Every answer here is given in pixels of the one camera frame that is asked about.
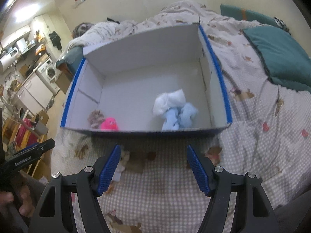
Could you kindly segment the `person's left hand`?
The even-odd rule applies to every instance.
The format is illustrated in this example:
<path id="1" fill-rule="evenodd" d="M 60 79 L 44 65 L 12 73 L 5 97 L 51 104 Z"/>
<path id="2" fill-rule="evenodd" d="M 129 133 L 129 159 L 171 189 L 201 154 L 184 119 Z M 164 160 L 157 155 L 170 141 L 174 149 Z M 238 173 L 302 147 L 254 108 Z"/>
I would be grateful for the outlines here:
<path id="1" fill-rule="evenodd" d="M 30 218 L 34 212 L 34 205 L 26 178 L 18 173 L 8 181 L 1 183 L 1 215 L 6 218 L 10 214 L 9 207 L 17 205 L 21 216 Z"/>

